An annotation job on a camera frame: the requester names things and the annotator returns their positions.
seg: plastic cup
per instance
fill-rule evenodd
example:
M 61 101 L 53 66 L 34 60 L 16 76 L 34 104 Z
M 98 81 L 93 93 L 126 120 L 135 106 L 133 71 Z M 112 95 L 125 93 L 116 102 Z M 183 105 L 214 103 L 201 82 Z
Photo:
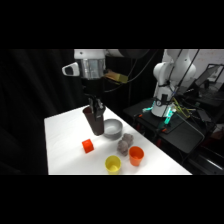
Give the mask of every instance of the plastic cup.
M 129 150 L 129 157 L 131 165 L 139 166 L 142 159 L 144 158 L 144 151 L 137 146 L 133 146 Z
M 105 167 L 109 175 L 118 175 L 121 169 L 121 160 L 117 156 L 110 156 L 106 159 Z
M 92 131 L 94 135 L 99 136 L 104 133 L 104 118 L 103 115 L 100 118 L 97 118 L 95 120 L 94 114 L 92 113 L 91 107 L 86 107 L 83 110 L 83 113 L 86 116 L 86 119 L 89 122 L 90 127 L 92 128 Z

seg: green light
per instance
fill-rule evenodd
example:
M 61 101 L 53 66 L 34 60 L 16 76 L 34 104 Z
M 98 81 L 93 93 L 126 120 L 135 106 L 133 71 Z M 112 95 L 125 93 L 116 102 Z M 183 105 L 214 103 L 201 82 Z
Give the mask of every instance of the green light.
M 155 104 L 155 101 L 153 102 L 152 107 L 149 107 L 149 108 L 145 108 L 145 109 L 143 109 L 143 110 L 142 110 L 142 111 L 143 111 L 143 113 L 144 113 L 144 112 L 146 112 L 146 111 L 150 111 L 150 110 L 152 110 L 152 109 L 153 109 L 154 104 Z
M 172 115 L 173 115 L 173 111 L 171 110 L 171 107 L 170 107 L 168 110 L 168 113 L 167 113 L 167 118 L 165 120 L 165 124 L 169 124 Z

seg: yellow cup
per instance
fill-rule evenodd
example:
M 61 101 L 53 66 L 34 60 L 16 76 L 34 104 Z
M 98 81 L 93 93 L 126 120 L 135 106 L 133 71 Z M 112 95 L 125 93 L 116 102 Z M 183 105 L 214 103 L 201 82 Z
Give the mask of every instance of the yellow cup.
M 109 175 L 118 175 L 121 169 L 121 160 L 117 156 L 110 156 L 105 162 Z

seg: gray cup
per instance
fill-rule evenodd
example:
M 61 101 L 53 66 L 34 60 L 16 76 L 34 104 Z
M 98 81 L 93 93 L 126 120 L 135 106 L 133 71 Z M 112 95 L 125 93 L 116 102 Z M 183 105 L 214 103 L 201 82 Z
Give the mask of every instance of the gray cup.
M 104 134 L 104 117 L 103 115 L 100 118 L 95 120 L 94 114 L 92 113 L 91 107 L 86 107 L 83 110 L 83 113 L 86 116 L 86 119 L 89 122 L 90 127 L 94 135 L 99 136 Z

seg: wire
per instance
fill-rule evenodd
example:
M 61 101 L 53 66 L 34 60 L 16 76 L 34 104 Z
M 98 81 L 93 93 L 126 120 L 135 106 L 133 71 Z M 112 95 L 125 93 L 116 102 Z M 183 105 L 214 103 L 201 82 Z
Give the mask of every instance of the wire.
M 194 60 L 195 60 L 195 58 L 197 57 L 199 51 L 200 51 L 200 49 L 197 50 L 197 52 L 196 52 L 196 54 L 195 54 L 195 56 L 194 56 L 194 58 L 193 58 L 193 60 L 192 60 L 192 62 L 191 62 L 191 64 L 190 64 L 190 66 L 188 67 L 188 69 L 187 69 L 187 71 L 185 72 L 183 78 L 180 80 L 179 84 L 177 85 L 178 87 L 180 87 L 181 84 L 182 84 L 182 82 L 184 81 L 184 78 L 185 78 L 185 76 L 187 75 L 188 71 L 190 70 L 192 64 L 194 63 Z
M 191 125 L 190 123 L 188 123 L 184 118 L 182 118 L 178 113 L 176 113 L 177 114 L 177 116 L 180 118 L 180 119 L 182 119 L 184 122 L 186 122 L 189 126 L 191 126 L 195 131 L 197 131 L 201 136 L 202 136 L 202 139 L 201 139 L 201 141 L 194 147 L 194 149 L 196 149 L 203 141 L 204 141 L 204 139 L 205 139 L 205 136 L 197 129 L 197 128 L 195 128 L 193 125 Z M 187 155 L 186 156 L 186 158 L 182 161 L 182 165 L 183 165 L 183 163 L 185 162 L 185 160 L 187 159 L 189 157 L 189 155 Z
M 187 116 L 187 115 L 183 112 L 182 108 L 180 107 L 180 105 L 179 105 L 179 103 L 177 102 L 177 100 L 175 99 L 175 97 L 173 97 L 173 100 L 174 100 L 175 104 L 177 105 L 177 106 L 176 106 L 176 110 L 177 110 L 178 112 L 181 112 L 186 118 L 189 118 L 190 116 L 189 116 L 189 115 Z
M 123 83 L 123 84 L 121 84 L 120 86 L 118 86 L 118 87 L 115 88 L 115 89 L 108 90 L 108 91 L 104 91 L 104 92 L 105 92 L 105 93 L 113 92 L 113 91 L 119 89 L 120 87 L 122 87 L 123 85 L 129 84 L 129 83 L 131 83 L 132 81 L 134 81 L 135 79 L 137 79 L 137 78 L 142 74 L 142 72 L 144 72 L 144 70 L 147 68 L 147 66 L 148 66 L 149 63 L 152 61 L 152 59 L 155 57 L 155 55 L 156 55 L 156 53 L 157 53 L 158 51 L 159 51 L 159 50 L 157 50 L 157 51 L 154 53 L 154 55 L 150 58 L 150 60 L 149 60 L 148 63 L 145 65 L 145 67 L 142 69 L 142 71 L 141 71 L 135 78 L 133 78 L 132 80 L 129 80 L 127 83 Z
M 184 101 L 186 104 L 188 104 L 189 106 L 191 106 L 191 107 L 195 107 L 195 108 L 197 108 L 197 109 L 199 109 L 199 110 L 203 110 L 203 111 L 205 111 L 204 109 L 202 109 L 202 108 L 200 108 L 200 107 L 197 107 L 197 106 L 194 106 L 194 105 L 188 103 L 186 100 L 183 100 L 183 101 Z
M 129 77 L 129 76 L 131 75 L 131 73 L 133 72 L 133 70 L 134 70 L 134 68 L 135 68 L 135 66 L 136 66 L 136 64 L 137 64 L 137 61 L 138 61 L 138 60 L 136 60 L 136 61 L 135 61 L 135 64 L 132 66 L 132 69 L 131 69 L 131 71 L 129 72 L 128 77 Z M 107 91 L 104 91 L 104 92 L 105 92 L 105 93 L 113 92 L 113 91 L 115 91 L 115 90 L 121 88 L 123 85 L 124 85 L 124 84 L 121 84 L 120 86 L 118 86 L 118 87 L 115 88 L 115 89 L 107 90 Z
M 182 53 L 182 51 L 183 51 L 183 49 L 180 50 L 180 53 L 178 54 L 177 59 L 180 57 L 180 54 Z M 168 79 L 169 81 L 170 81 L 171 75 L 172 75 L 172 73 L 173 73 L 173 70 L 174 70 L 174 68 L 175 68 L 175 63 L 176 63 L 176 61 L 174 62 L 174 64 L 173 64 L 173 68 L 172 68 L 172 70 L 171 70 L 171 72 L 170 72 L 169 79 Z
M 159 51 L 159 50 L 157 50 L 157 51 L 154 53 L 154 55 L 150 58 L 149 62 L 145 65 L 145 67 L 142 69 L 142 71 L 141 71 L 136 77 L 134 77 L 133 79 L 129 80 L 126 84 L 128 84 L 128 83 L 134 81 L 135 79 L 137 79 L 137 78 L 142 74 L 142 72 L 144 72 L 144 70 L 147 68 L 147 66 L 148 66 L 149 63 L 152 61 L 152 59 L 155 57 L 156 53 L 158 53 L 158 51 Z
M 189 126 L 191 126 L 195 131 L 197 131 L 203 137 L 203 139 L 201 141 L 201 142 L 203 142 L 205 139 L 205 136 L 197 128 L 195 128 L 193 125 L 191 125 L 189 122 L 187 122 L 184 118 L 182 118 L 178 113 L 176 113 L 176 114 L 178 117 L 180 117 L 184 122 L 186 122 Z

